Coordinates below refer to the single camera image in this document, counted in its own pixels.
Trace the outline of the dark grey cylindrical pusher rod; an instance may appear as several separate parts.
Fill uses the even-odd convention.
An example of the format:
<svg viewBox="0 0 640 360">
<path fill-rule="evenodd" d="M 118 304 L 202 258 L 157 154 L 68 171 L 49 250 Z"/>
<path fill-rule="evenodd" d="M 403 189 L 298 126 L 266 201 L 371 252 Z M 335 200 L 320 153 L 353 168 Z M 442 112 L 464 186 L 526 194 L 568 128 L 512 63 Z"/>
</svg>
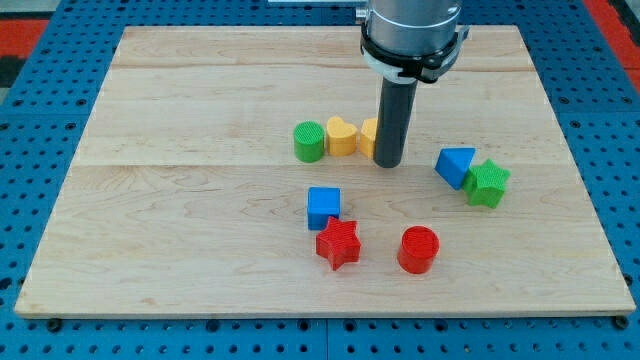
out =
<svg viewBox="0 0 640 360">
<path fill-rule="evenodd" d="M 416 81 L 398 84 L 383 80 L 373 155 L 382 168 L 394 168 L 402 160 L 416 87 Z"/>
</svg>

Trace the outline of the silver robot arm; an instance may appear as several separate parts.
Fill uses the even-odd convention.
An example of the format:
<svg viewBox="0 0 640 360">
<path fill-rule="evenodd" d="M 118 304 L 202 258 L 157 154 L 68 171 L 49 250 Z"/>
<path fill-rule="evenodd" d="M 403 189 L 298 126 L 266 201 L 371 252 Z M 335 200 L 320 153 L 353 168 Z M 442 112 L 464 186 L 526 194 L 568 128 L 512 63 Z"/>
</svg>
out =
<svg viewBox="0 0 640 360">
<path fill-rule="evenodd" d="M 417 85 L 438 81 L 455 64 L 469 32 L 455 0 L 370 0 L 361 54 L 382 77 L 373 160 L 401 162 Z"/>
</svg>

